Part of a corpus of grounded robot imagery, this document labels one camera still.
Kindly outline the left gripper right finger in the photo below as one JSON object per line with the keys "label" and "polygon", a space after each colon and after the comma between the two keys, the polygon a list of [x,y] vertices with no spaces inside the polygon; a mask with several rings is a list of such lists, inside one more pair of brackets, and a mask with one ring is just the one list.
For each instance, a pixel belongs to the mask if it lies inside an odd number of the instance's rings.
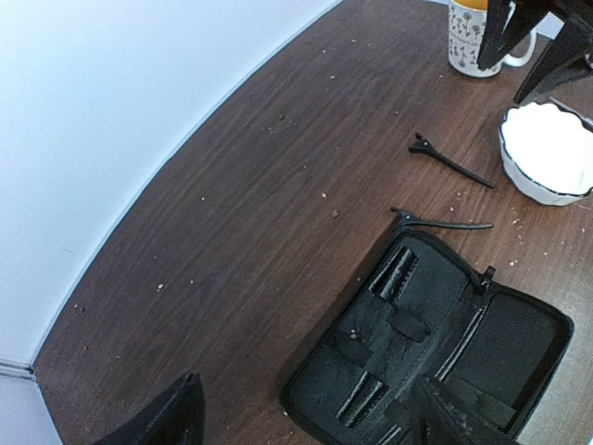
{"label": "left gripper right finger", "polygon": [[416,444],[514,444],[528,420],[528,408],[514,410],[500,427],[452,393],[438,379],[414,380]]}

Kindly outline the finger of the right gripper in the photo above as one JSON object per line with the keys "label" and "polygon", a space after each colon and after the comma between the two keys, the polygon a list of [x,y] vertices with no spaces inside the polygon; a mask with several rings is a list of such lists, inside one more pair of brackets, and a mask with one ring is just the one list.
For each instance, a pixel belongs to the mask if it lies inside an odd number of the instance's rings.
{"label": "finger of the right gripper", "polygon": [[533,30],[548,13],[563,21],[527,74],[513,101],[525,105],[558,87],[592,75],[592,3],[590,1],[521,1],[515,12]]}
{"label": "finger of the right gripper", "polygon": [[[536,26],[548,14],[547,1],[489,1],[486,26],[477,58],[479,70],[490,70],[499,63],[513,68],[527,64],[535,51]],[[528,38],[526,53],[513,57],[510,52]]]}

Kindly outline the black zippered tool case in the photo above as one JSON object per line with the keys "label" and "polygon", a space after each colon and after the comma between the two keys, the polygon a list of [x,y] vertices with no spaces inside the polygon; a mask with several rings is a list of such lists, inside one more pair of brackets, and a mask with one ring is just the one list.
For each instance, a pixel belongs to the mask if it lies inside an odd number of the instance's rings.
{"label": "black zippered tool case", "polygon": [[574,324],[494,273],[397,230],[284,387],[287,414],[324,444],[416,444],[414,380],[429,375],[500,427],[523,407],[529,420]]}

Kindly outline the black hair clip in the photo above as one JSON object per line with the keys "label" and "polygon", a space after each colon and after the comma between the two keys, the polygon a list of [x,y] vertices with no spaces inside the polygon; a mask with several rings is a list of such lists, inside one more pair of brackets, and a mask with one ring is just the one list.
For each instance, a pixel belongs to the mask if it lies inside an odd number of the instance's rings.
{"label": "black hair clip", "polygon": [[476,173],[473,173],[473,172],[463,168],[460,164],[456,163],[452,159],[449,159],[442,153],[438,152],[436,150],[436,148],[426,138],[424,138],[420,133],[415,134],[415,141],[409,147],[409,152],[413,153],[413,154],[423,154],[425,156],[428,156],[428,157],[436,160],[437,162],[440,162],[441,164],[449,167],[454,172],[461,174],[465,178],[470,179],[470,180],[472,180],[482,186],[485,186],[489,189],[494,189],[496,187],[492,182],[477,175]]}
{"label": "black hair clip", "polygon": [[397,207],[391,207],[390,211],[397,215],[396,227],[428,227],[448,230],[489,230],[494,227],[493,223],[475,223],[475,222],[440,222],[433,220],[424,220],[418,216],[408,212],[407,210]]}

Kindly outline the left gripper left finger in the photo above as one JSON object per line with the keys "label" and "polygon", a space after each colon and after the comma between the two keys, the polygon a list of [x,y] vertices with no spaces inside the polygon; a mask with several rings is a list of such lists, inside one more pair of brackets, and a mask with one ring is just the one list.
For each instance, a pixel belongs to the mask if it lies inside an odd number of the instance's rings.
{"label": "left gripper left finger", "polygon": [[186,373],[131,420],[95,444],[202,444],[206,421],[199,374]]}

